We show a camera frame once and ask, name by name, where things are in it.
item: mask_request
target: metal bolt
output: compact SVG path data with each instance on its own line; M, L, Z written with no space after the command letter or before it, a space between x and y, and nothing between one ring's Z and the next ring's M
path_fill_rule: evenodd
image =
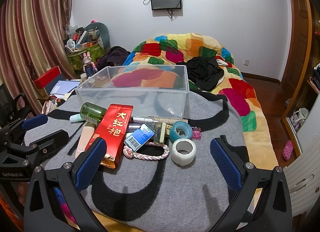
M69 168L71 167L71 165L72 165L71 162L66 162L66 163L63 165L63 167L64 167L65 169L69 169Z
M39 172L39 171L41 171L41 169L42 169L41 166L37 166L37 167L35 167L35 172Z
M245 166L246 166L248 169L253 169L253 167L254 167L253 163L250 163L250 162L247 162L247 163L245 164Z
M277 167L276 167L276 171L277 171L277 172L282 172L282 168L281 168L280 166L277 166Z

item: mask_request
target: white tape roll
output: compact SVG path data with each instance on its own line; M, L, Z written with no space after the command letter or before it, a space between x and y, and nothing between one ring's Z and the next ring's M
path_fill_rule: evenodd
M186 151L187 154L183 154L178 151ZM196 144L192 140L181 138L173 143L172 149L170 150L170 156L172 161L176 164L186 166L193 161L196 151Z

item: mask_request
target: black chair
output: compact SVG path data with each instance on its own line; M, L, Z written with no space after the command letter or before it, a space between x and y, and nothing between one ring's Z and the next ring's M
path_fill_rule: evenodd
M22 97L25 107L17 109L19 98ZM19 118L26 118L31 113L31 107L27 104L25 93L20 93L15 99L10 95L5 84L0 85L0 126L4 127Z

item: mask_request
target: green bottle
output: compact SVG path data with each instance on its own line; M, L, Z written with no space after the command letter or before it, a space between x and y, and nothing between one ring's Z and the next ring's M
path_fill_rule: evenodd
M106 114L107 110L103 107L95 104L85 102L80 110L80 116L82 119L89 123L99 125Z

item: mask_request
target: blue and white package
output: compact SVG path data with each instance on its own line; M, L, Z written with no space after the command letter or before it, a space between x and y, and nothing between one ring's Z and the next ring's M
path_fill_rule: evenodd
M133 132L124 143L129 146L134 152L139 150L153 135L155 132L146 124Z

